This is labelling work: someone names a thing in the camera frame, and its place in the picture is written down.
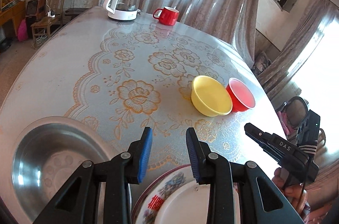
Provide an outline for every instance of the mug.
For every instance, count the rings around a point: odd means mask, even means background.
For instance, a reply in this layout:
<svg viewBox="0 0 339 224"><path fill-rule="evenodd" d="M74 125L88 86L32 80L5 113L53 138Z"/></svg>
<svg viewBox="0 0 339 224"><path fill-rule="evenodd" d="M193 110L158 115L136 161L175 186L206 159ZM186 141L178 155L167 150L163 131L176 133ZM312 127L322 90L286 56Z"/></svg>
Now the mug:
<svg viewBox="0 0 339 224"><path fill-rule="evenodd" d="M160 16L156 17L155 13L161 10ZM153 18L159 20L164 25L173 26L179 17L179 11L171 7L156 9L153 13Z"/></svg>

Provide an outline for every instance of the electric kettle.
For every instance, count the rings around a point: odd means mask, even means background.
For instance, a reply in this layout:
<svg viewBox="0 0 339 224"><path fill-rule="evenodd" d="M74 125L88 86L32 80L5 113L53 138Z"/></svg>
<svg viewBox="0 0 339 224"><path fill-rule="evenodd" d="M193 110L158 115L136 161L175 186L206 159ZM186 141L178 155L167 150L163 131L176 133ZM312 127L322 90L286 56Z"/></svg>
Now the electric kettle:
<svg viewBox="0 0 339 224"><path fill-rule="evenodd" d="M105 0L103 7L108 11L108 16L118 21L135 20L140 0Z"/></svg>

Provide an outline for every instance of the floral tablecloth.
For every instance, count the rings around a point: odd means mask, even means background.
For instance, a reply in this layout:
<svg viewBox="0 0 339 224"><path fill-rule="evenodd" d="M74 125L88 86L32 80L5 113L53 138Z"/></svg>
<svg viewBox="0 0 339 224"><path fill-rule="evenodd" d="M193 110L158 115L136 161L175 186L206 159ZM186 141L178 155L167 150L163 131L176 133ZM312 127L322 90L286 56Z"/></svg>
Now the floral tablecloth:
<svg viewBox="0 0 339 224"><path fill-rule="evenodd" d="M190 101L197 75L225 86L230 77L242 80L255 96L255 108L202 115ZM8 147L28 124L57 115L91 127L114 154L139 139L143 127L153 129L149 170L143 184L132 187L134 201L159 175L189 163L188 127L212 151L234 162L253 160L269 176L276 163L245 136L244 124L284 135L262 87L232 46L181 23L159 24L148 14L116 22L101 7L62 28L18 76L0 110L1 157L11 158ZM6 202L1 186L0 195Z"/></svg>

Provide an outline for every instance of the kettle handle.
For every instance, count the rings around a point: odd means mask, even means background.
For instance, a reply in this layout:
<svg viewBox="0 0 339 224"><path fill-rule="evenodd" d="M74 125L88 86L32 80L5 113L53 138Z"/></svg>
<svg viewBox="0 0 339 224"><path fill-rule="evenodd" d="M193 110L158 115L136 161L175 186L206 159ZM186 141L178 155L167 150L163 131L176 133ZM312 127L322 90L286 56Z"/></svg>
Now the kettle handle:
<svg viewBox="0 0 339 224"><path fill-rule="evenodd" d="M105 0L104 4L103 4L103 8L105 10L107 10L108 12L111 12L112 14L115 13L115 8L117 6L118 0L112 0L111 1L111 7L109 7L108 5L110 4L111 0Z"/></svg>

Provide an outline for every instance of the stainless steel bowl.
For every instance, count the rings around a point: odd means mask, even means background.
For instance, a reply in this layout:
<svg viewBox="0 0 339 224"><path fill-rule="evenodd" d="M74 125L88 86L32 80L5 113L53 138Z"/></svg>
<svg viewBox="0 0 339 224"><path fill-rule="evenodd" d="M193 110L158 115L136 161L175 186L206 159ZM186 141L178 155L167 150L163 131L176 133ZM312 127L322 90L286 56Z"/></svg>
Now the stainless steel bowl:
<svg viewBox="0 0 339 224"><path fill-rule="evenodd" d="M12 179L18 201L31 221L83 161L111 159L109 148L96 132L69 118L43 118L22 134Z"/></svg>

